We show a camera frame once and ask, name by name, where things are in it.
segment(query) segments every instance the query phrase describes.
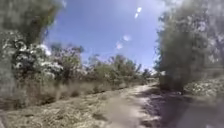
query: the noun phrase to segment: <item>blue sky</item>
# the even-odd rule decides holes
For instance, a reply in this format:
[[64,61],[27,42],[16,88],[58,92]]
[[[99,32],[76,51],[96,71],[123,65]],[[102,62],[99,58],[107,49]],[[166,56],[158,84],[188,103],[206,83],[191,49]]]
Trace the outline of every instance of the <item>blue sky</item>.
[[163,9],[159,0],[66,0],[47,40],[83,46],[84,59],[119,53],[150,68]]

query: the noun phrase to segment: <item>white flowering shrub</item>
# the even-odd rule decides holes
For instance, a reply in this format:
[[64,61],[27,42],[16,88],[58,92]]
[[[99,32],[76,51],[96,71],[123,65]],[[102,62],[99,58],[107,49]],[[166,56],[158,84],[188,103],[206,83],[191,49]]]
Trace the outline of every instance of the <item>white flowering shrub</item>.
[[185,90],[196,96],[219,99],[224,96],[224,77],[190,83]]

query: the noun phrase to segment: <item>vegetation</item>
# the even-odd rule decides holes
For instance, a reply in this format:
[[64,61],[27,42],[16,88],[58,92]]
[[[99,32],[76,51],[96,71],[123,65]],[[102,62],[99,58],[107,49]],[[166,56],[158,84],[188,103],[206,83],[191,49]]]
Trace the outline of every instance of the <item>vegetation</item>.
[[123,55],[84,64],[83,47],[43,44],[60,0],[0,1],[0,108],[42,105],[60,98],[144,84],[150,77]]
[[169,4],[160,18],[155,66],[162,89],[183,92],[187,83],[223,74],[223,5],[220,0]]

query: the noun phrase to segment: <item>ground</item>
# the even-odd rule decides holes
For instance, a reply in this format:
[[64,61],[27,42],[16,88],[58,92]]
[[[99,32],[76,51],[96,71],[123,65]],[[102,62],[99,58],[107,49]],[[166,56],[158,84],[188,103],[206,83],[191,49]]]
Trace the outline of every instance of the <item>ground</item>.
[[9,128],[140,128],[147,102],[136,95],[151,85],[71,98],[45,106],[4,112]]
[[0,128],[223,128],[224,103],[193,99],[136,86],[1,112]]

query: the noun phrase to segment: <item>dry grass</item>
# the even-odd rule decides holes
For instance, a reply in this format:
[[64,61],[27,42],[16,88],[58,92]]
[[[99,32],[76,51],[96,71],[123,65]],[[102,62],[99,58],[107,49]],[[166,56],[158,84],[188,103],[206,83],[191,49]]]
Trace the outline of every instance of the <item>dry grass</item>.
[[120,91],[81,96],[67,101],[30,107],[6,114],[10,128],[93,128],[102,127],[102,120],[94,115],[103,112],[111,97],[118,96]]

